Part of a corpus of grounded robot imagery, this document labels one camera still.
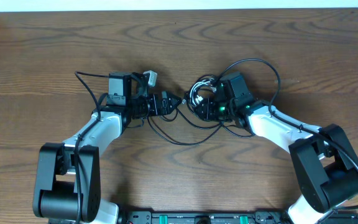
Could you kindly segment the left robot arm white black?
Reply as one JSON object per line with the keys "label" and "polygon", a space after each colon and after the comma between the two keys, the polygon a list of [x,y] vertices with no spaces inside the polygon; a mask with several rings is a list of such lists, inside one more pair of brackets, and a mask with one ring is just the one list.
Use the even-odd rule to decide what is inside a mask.
{"label": "left robot arm white black", "polygon": [[133,119],[171,114],[182,99],[149,93],[157,74],[112,72],[108,92],[95,98],[90,120],[61,143],[39,151],[32,209],[50,223],[120,223],[115,203],[101,198],[100,157]]}

